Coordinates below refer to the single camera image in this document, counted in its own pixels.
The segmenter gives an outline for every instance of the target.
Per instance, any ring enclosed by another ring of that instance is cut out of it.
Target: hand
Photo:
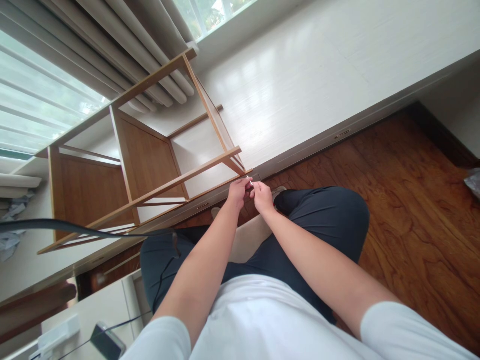
[[[263,182],[258,181],[253,183],[250,198],[255,198],[255,207],[260,214],[263,215],[269,211],[275,211],[272,190]]]
[[[233,204],[238,211],[245,205],[244,199],[248,197],[247,189],[252,187],[250,180],[253,180],[253,177],[245,177],[230,184],[227,202]]]

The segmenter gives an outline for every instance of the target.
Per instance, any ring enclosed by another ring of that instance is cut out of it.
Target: sleeve
[[[479,359],[397,302],[372,306],[363,317],[360,333],[362,342],[386,360]]]
[[[192,346],[185,324],[176,317],[160,317],[149,323],[121,360],[186,360]]]

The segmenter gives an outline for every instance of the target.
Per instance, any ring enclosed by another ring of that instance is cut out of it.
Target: white t-shirt
[[[145,327],[122,360],[478,359],[395,302],[367,311],[361,338],[331,325],[286,283],[245,275],[220,287],[193,351],[185,324],[161,317]]]

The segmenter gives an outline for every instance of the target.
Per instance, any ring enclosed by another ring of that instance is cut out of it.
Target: phone
[[[127,347],[117,335],[107,329],[103,322],[97,323],[90,341],[106,360],[119,360]]]

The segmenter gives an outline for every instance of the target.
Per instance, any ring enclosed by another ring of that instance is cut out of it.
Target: window
[[[108,100],[0,31],[0,156],[28,159]]]
[[[174,0],[195,40],[206,37],[257,0]]]

